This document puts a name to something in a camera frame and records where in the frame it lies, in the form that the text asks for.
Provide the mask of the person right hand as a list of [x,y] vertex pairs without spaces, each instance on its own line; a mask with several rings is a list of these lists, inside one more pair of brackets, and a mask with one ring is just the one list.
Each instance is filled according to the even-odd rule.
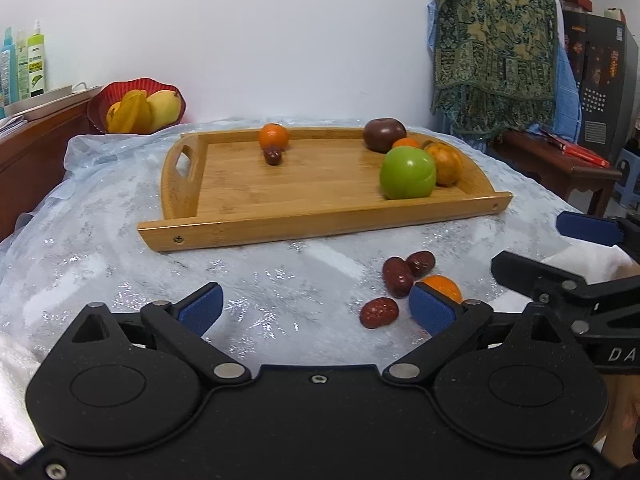
[[632,446],[639,420],[639,377],[603,375],[602,378],[608,388],[608,410],[597,442],[603,439],[604,457],[617,467],[623,467],[636,461]]

